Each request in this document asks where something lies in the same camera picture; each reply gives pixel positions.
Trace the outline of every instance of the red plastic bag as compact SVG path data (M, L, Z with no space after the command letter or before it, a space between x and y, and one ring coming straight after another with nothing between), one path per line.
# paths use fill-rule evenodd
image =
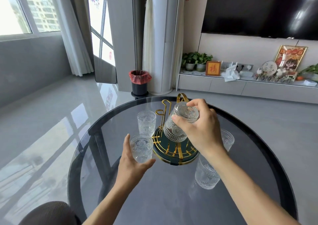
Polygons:
M151 75L147 71L133 70L129 72L129 77L134 84L145 84L152 79Z

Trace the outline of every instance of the coffee table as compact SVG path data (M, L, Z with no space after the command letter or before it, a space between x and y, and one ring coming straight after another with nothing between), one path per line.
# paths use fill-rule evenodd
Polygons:
M113 186L126 134L138 134L137 114L158 110L162 100L176 104L177 97L156 96L114 108L96 121L78 144L68 177L69 204L83 222ZM251 178L293 218L297 209L288 177L269 147L249 127L211 106L221 128L235 138L229 154ZM194 179L198 159L182 166L160 160L149 169L129 195L114 224L246 224L223 182L201 188Z

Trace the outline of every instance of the forearm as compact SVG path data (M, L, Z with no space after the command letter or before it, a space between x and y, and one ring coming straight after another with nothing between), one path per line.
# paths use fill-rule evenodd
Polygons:
M129 193L127 188L115 184L83 225L112 225Z
M206 159L220 175L248 225L299 224L263 192L225 151L209 152Z

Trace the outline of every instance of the television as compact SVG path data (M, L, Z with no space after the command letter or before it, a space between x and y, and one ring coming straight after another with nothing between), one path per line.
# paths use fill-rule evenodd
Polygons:
M207 0L202 32L318 40L318 0Z

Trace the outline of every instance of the gray tile floor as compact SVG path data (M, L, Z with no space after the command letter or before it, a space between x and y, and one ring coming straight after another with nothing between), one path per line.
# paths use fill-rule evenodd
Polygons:
M253 129L284 167L300 222L317 223L318 105L182 91ZM47 201L67 202L77 143L99 117L131 100L117 85L69 77L0 109L0 224L18 224Z

